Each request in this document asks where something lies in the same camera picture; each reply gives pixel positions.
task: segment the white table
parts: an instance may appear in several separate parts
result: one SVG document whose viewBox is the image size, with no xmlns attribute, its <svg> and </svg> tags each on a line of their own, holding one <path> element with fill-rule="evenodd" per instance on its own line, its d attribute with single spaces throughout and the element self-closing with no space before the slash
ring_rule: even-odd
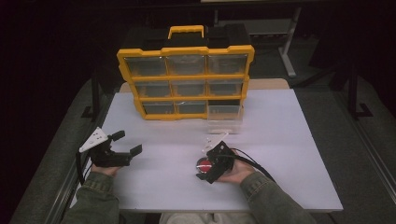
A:
<svg viewBox="0 0 396 224">
<path fill-rule="evenodd" d="M 293 90 L 249 90 L 240 134 L 228 135 L 229 147 L 244 150 L 263 166 L 304 209 L 343 209 Z M 114 193 L 120 209 L 136 212 L 247 211 L 239 187 L 199 180 L 195 163 L 202 149 L 206 120 L 143 120 L 129 92 L 117 93 L 103 130 L 126 136 L 113 142 L 122 152 L 143 144 L 143 152 L 122 168 Z"/>
</svg>

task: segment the person's right hand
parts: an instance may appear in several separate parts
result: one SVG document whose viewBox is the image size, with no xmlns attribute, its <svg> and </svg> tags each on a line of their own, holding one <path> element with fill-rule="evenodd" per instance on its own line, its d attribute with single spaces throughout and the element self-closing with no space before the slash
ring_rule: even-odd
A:
<svg viewBox="0 0 396 224">
<path fill-rule="evenodd" d="M 224 173 L 221 177 L 219 177 L 219 182 L 229 182 L 235 184 L 241 184 L 241 182 L 248 176 L 256 172 L 256 170 L 249 164 L 234 160 L 233 161 L 233 169 L 228 172 Z"/>
</svg>

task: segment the forearm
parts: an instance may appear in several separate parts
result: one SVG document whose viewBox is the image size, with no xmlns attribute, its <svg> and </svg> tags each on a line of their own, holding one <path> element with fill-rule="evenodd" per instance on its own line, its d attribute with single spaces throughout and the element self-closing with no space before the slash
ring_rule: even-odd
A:
<svg viewBox="0 0 396 224">
<path fill-rule="evenodd" d="M 316 223 L 275 182 L 259 172 L 246 177 L 240 186 L 259 223 Z"/>
<path fill-rule="evenodd" d="M 112 176 L 90 173 L 62 223 L 119 223 L 119 201 L 112 188 Z"/>
</svg>

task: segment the black cable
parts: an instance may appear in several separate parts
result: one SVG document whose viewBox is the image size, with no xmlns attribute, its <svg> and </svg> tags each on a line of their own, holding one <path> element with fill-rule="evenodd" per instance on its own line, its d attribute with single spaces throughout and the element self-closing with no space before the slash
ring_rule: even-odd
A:
<svg viewBox="0 0 396 224">
<path fill-rule="evenodd" d="M 90 170 L 91 170 L 91 167 L 92 167 L 92 163 L 91 163 L 90 167 L 88 167 L 88 169 L 85 171 L 85 174 L 84 174 L 84 179 L 85 179 L 85 176 L 87 176 L 87 173 L 88 173 L 88 171 L 90 171 Z"/>
<path fill-rule="evenodd" d="M 332 222 L 333 222 L 334 224 L 338 224 L 338 222 L 334 219 L 334 217 L 332 216 L 332 214 L 328 213 L 327 215 L 329 216 L 329 218 L 332 220 Z"/>
<path fill-rule="evenodd" d="M 234 150 L 237 150 L 238 152 L 242 152 L 245 156 L 247 156 L 251 161 L 253 161 L 254 163 L 257 163 L 256 161 L 253 160 L 253 158 L 249 157 L 249 155 L 247 153 L 245 153 L 244 151 L 242 151 L 241 149 L 238 148 L 231 148 Z"/>
<path fill-rule="evenodd" d="M 82 174 L 81 153 L 79 151 L 76 153 L 76 168 L 77 168 L 77 175 L 78 175 L 79 183 L 81 185 L 83 185 L 85 182 L 85 178 L 84 178 L 84 175 Z"/>
<path fill-rule="evenodd" d="M 266 171 L 262 166 L 260 166 L 257 162 L 253 162 L 250 161 L 244 157 L 241 156 L 237 156 L 237 155 L 218 155 L 216 157 L 228 157 L 228 158 L 233 158 L 242 162 L 245 162 L 251 166 L 253 166 L 254 168 L 258 169 L 260 172 L 262 172 L 265 176 L 267 176 L 268 178 L 270 178 L 272 181 L 274 181 L 276 183 L 276 181 L 274 180 L 274 178 L 270 175 L 270 173 L 268 173 L 268 171 Z"/>
</svg>

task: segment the red button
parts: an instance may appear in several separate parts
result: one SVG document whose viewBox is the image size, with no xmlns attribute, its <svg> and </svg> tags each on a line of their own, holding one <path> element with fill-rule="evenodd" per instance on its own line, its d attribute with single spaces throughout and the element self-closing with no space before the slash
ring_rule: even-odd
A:
<svg viewBox="0 0 396 224">
<path fill-rule="evenodd" d="M 206 173 L 212 168 L 212 163 L 206 158 L 201 158 L 197 162 L 197 168 L 201 173 Z"/>
</svg>

